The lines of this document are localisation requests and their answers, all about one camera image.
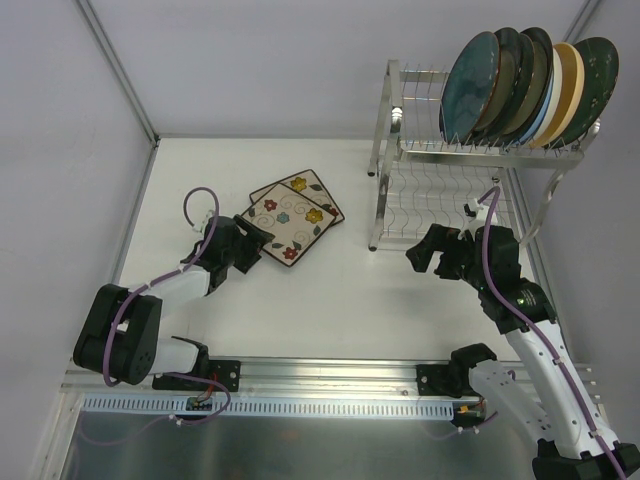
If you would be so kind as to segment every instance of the metal pole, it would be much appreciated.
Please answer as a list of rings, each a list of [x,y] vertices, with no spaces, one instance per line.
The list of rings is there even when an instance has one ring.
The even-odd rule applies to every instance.
[[[100,22],[100,19],[98,18],[93,5],[91,5],[91,2],[89,0],[75,0],[75,3],[85,21],[87,22],[87,25],[89,26],[89,29],[91,30],[91,33],[95,41],[97,42],[98,47],[102,51],[105,59],[107,60],[107,63],[111,67],[111,71],[115,75],[120,88],[122,88],[125,97],[131,105],[133,113],[138,119],[138,122],[140,122],[140,126],[147,135],[147,138],[149,138],[149,141],[152,143],[152,145],[155,146],[158,142],[158,134],[153,128],[151,120],[149,120],[147,112],[142,106],[142,103],[140,102],[140,99],[138,98],[138,95],[136,94],[136,91],[131,84],[131,80],[129,80],[127,72],[124,70],[124,67],[120,62],[120,59],[118,58],[118,55],[113,48],[113,44],[111,43],[111,40],[109,40],[109,37],[107,36],[107,33],[102,26],[102,23]]]

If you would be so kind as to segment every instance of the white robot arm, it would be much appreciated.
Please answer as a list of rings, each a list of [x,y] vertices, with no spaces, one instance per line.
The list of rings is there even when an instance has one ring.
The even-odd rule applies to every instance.
[[[436,275],[464,280],[478,291],[484,313],[522,360],[542,407],[483,344],[453,352],[448,368],[422,370],[427,384],[440,394],[475,392],[486,398],[537,448],[533,470],[538,479],[626,478],[640,467],[638,448],[620,443],[600,416],[568,355],[546,294],[520,276],[518,242],[511,229],[496,225],[497,196],[488,209],[482,205],[494,192],[499,189],[465,205],[463,230],[434,224],[407,257],[415,271],[424,273],[433,254],[442,252]]]

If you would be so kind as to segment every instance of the green plate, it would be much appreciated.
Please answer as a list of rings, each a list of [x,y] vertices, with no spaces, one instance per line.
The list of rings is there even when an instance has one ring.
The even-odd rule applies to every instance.
[[[618,80],[618,50],[606,38],[587,38],[574,45],[584,62],[584,88],[578,109],[564,132],[549,142],[568,145],[584,135],[607,106]]]
[[[458,56],[442,94],[440,130],[448,143],[465,142],[495,90],[500,46],[492,32],[476,35]]]
[[[511,96],[507,100],[502,112],[500,112],[500,116],[489,129],[483,132],[482,136],[484,137],[485,143],[493,144],[503,134],[507,125],[509,125],[516,113],[518,113],[529,91],[534,65],[533,43],[529,37],[522,33],[518,34],[518,40],[520,42],[521,61],[516,81],[511,89]]]
[[[527,28],[522,33],[533,42],[534,73],[522,105],[498,140],[499,144],[518,141],[531,129],[545,105],[553,80],[553,45],[549,34],[537,27]]]
[[[503,117],[505,109],[511,101],[522,63],[522,49],[518,31],[506,27],[495,32],[495,35],[500,45],[498,80],[489,106],[473,129],[471,141],[475,144],[481,143]]]

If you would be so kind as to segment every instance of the dish rack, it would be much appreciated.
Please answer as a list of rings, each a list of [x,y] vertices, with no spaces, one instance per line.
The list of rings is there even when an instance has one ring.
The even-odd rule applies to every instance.
[[[378,199],[369,250],[406,250],[431,224],[461,228],[464,204],[505,178],[507,168],[554,170],[530,227],[520,235],[526,246],[538,233],[564,175],[577,167],[600,130],[600,119],[575,142],[555,148],[526,145],[446,143],[439,113],[446,71],[400,69],[389,60],[378,109],[368,174],[378,175]],[[388,129],[384,152],[385,127]],[[498,223],[519,235],[511,193],[504,191]]]

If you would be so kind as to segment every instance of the black bracket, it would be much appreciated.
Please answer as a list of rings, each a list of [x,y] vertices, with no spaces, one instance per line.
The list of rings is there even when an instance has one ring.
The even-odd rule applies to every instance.
[[[224,385],[229,392],[237,392],[240,388],[240,368],[241,364],[237,360],[220,360],[210,358],[204,374],[197,375],[198,378],[215,379]],[[152,388],[154,390],[181,390],[186,392],[202,392],[207,389],[207,385],[202,382],[183,380],[181,378],[162,375],[153,379]]]
[[[193,369],[187,374],[190,377],[213,379],[224,385],[229,392],[237,392],[240,388],[240,369],[242,364],[238,360],[222,360],[209,358],[209,349],[188,338],[173,337],[198,347],[198,357]],[[154,390],[182,390],[187,392],[202,392],[207,389],[203,382],[183,380],[182,378],[162,375],[155,377],[151,384]]]
[[[451,353],[447,364],[416,365],[420,396],[478,396],[469,385],[469,370],[485,360],[497,360],[484,343],[469,345]]]

